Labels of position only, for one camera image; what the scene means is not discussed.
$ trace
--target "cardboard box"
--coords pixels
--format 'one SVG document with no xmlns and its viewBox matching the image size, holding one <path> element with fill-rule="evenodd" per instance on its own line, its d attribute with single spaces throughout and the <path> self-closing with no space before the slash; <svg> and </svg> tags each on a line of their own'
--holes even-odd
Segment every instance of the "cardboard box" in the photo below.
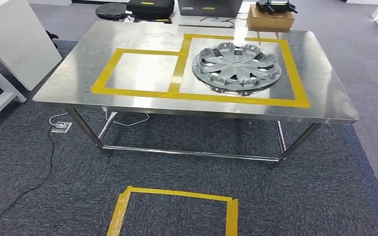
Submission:
<svg viewBox="0 0 378 236">
<path fill-rule="evenodd" d="M 291 12 L 286 12 L 284 16 L 269 16 L 267 13 L 261 13 L 252 4 L 247 17 L 247 25 L 250 30 L 289 30 L 295 18 Z"/>
</svg>

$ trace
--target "black case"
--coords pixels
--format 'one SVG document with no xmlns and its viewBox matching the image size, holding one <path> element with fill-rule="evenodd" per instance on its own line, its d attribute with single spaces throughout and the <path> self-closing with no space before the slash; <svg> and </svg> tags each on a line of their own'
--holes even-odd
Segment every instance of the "black case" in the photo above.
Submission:
<svg viewBox="0 0 378 236">
<path fill-rule="evenodd" d="M 236 17 L 243 0 L 178 0 L 182 16 Z"/>
<path fill-rule="evenodd" d="M 169 19 L 174 7 L 174 0 L 130 0 L 126 10 L 142 20 L 155 20 Z"/>
<path fill-rule="evenodd" d="M 274 13 L 274 12 L 295 12 L 298 13 L 296 6 L 289 3 L 272 3 L 270 0 L 260 0 L 255 4 L 256 8 L 262 13 Z"/>
</svg>

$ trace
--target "gray carpet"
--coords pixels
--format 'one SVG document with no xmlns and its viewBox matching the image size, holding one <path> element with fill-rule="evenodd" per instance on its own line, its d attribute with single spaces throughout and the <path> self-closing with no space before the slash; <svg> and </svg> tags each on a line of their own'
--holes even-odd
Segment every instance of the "gray carpet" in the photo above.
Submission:
<svg viewBox="0 0 378 236">
<path fill-rule="evenodd" d="M 378 180 L 378 25 L 371 18 L 377 6 L 344 0 L 291 3 L 299 11 L 292 30 L 310 30 L 316 35 L 359 112 L 360 120 L 353 127 Z M 98 20 L 94 14 L 98 5 L 31 7 L 42 25 L 63 40 L 80 40 Z"/>
<path fill-rule="evenodd" d="M 75 42 L 58 44 L 65 57 Z M 49 170 L 48 118 L 64 111 L 34 103 L 34 93 L 26 93 L 27 103 L 13 104 L 0 114 L 0 212 Z M 92 128 L 103 126 L 102 111 L 80 112 Z M 143 117 L 126 113 L 118 120 Z M 283 127 L 290 144 L 307 124 Z M 105 157 L 76 124 L 67 134 L 51 136 L 56 149 L 50 179 L 0 218 L 0 236 L 106 235 L 116 198 L 127 185 L 237 198 L 240 236 L 378 235 L 378 185 L 364 153 L 357 153 L 358 139 L 349 140 L 356 138 L 350 126 L 323 126 L 276 171 L 270 171 L 268 163 L 224 158 L 127 151 Z M 134 127 L 113 126 L 106 142 L 240 154 L 278 152 L 273 123 L 257 120 L 152 115 Z M 132 194 L 120 235 L 224 235 L 224 216 L 220 202 Z"/>
</svg>

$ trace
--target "yellow tape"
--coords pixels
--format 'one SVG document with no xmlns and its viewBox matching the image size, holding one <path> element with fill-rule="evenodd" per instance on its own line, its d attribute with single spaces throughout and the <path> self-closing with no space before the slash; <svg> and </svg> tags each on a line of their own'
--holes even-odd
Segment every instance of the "yellow tape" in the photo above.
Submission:
<svg viewBox="0 0 378 236">
<path fill-rule="evenodd" d="M 222 39 L 222 40 L 234 40 L 233 36 L 222 35 L 207 35 L 207 34 L 185 34 L 182 41 L 181 49 L 178 52 L 171 51 L 152 51 L 152 50 L 137 50 L 137 49 L 117 49 L 108 63 L 104 67 L 103 71 L 91 87 L 91 91 L 97 94 L 108 95 L 123 95 L 123 96 L 138 96 L 138 97 L 155 97 L 155 98 L 168 98 L 168 99 L 182 99 L 182 100 L 198 100 L 198 101 L 211 101 L 211 102 L 230 102 L 230 103 L 244 103 L 244 104 L 256 104 L 256 105 L 268 105 L 268 106 L 285 106 L 285 107 L 299 107 L 309 108 L 310 104 L 306 97 L 305 90 L 303 89 L 301 80 L 299 78 L 298 71 L 295 66 L 293 56 L 289 49 L 289 44 L 286 40 L 282 39 L 270 39 L 270 38 L 252 38 L 246 37 L 246 41 L 256 42 L 272 42 L 278 43 L 282 52 L 282 58 L 285 63 L 288 78 L 292 87 L 292 92 L 295 97 L 294 100 L 277 99 L 277 98 L 253 98 L 253 97 L 235 97 L 225 95 L 202 95 L 192 93 L 179 93 L 180 86 L 182 84 L 183 73 L 185 71 L 188 53 L 192 38 L 208 38 L 208 39 Z M 105 84 L 108 82 L 110 75 L 112 74 L 115 66 L 121 59 L 122 54 L 148 54 L 148 55 L 167 55 L 177 56 L 177 62 L 173 71 L 173 76 L 169 85 L 168 92 L 158 91 L 140 91 L 118 88 L 105 88 Z"/>
<path fill-rule="evenodd" d="M 280 43 L 280 48 L 295 99 L 306 101 L 308 105 L 307 107 L 310 107 L 311 105 L 308 102 L 304 87 L 302 86 L 301 79 L 299 78 L 298 70 L 296 69 L 295 60 L 292 57 L 292 53 L 290 53 L 288 42 L 283 40 L 283 42 Z"/>
<path fill-rule="evenodd" d="M 186 62 L 188 60 L 188 52 L 190 50 L 190 45 L 192 43 L 191 37 L 183 37 L 183 42 L 180 47 L 180 56 L 177 59 L 175 70 L 173 71 L 173 76 L 170 81 L 168 92 L 179 92 L 180 85 L 182 84 L 183 73 L 185 71 Z"/>
<path fill-rule="evenodd" d="M 132 191 L 135 193 L 154 193 L 154 194 L 174 195 L 174 196 L 182 196 L 182 197 L 189 197 L 189 198 L 202 198 L 202 199 L 224 201 L 224 202 L 232 201 L 232 198 L 230 197 L 223 197 L 223 196 L 203 194 L 203 193 L 191 193 L 191 192 L 176 191 L 176 190 L 133 187 Z"/>
<path fill-rule="evenodd" d="M 123 225 L 126 206 L 128 205 L 129 196 L 131 194 L 131 186 L 128 186 L 126 190 L 118 196 L 117 204 L 115 205 L 114 213 L 112 214 L 112 220 L 109 224 L 107 236 L 118 236 L 121 227 Z"/>
<path fill-rule="evenodd" d="M 238 234 L 238 200 L 227 201 L 225 236 Z"/>
<path fill-rule="evenodd" d="M 151 188 L 136 188 L 127 186 L 126 190 L 119 195 L 117 204 L 115 205 L 114 213 L 112 214 L 112 220 L 108 228 L 107 236 L 119 236 L 121 232 L 121 226 L 123 224 L 126 207 L 129 202 L 130 194 L 134 193 L 152 193 L 182 196 L 190 198 L 202 198 L 215 201 L 223 201 L 226 203 L 226 215 L 225 215 L 225 236 L 237 236 L 238 232 L 238 200 L 231 197 L 217 196 L 203 193 L 192 193 L 176 190 L 163 190 L 163 189 L 151 189 Z"/>
</svg>

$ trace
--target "blue carpet border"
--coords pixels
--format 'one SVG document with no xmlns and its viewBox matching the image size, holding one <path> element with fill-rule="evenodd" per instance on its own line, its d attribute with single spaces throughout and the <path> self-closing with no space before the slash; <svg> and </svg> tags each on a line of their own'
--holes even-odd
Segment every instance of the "blue carpet border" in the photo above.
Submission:
<svg viewBox="0 0 378 236">
<path fill-rule="evenodd" d="M 357 172 L 378 225 L 378 180 L 360 144 L 354 127 L 352 125 L 342 125 L 341 131 L 357 167 Z"/>
</svg>

